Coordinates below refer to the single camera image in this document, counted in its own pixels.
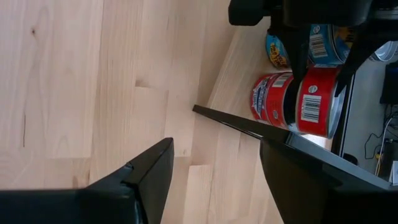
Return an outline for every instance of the barcode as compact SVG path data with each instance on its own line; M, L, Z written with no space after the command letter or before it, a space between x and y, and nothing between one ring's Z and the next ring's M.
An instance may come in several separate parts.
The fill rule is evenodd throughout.
M325 45L323 44L322 34L315 34L310 36L310 49L314 58L327 57Z
M318 123L319 109L321 106L321 96L306 95L303 96L301 105L301 120Z
M274 84L272 84L272 87L281 88L281 87L285 84L286 80L287 80L291 75L292 75L292 74L290 74L290 73L281 75L280 77L278 77L278 78L275 80Z

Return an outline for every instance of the wooden floor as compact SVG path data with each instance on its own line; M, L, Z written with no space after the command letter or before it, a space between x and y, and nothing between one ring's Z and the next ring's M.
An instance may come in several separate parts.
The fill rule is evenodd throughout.
M192 112L250 118L274 72L269 21L229 0L0 0L0 188L84 187L175 141L162 223L282 223L259 141Z

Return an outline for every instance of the red tin can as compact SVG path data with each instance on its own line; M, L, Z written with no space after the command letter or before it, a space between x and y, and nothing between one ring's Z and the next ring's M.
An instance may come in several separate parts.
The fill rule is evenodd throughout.
M291 72L279 74L270 82L266 96L266 112L271 125L289 129L285 120L284 101L287 88L293 80Z
M340 67L311 66L297 93L295 120L298 131L331 139L337 129L345 90L337 97Z
M265 100L269 84L276 76L278 76L278 74L267 74L262 76L254 84L254 88L250 95L250 105L253 116L262 123L269 124Z

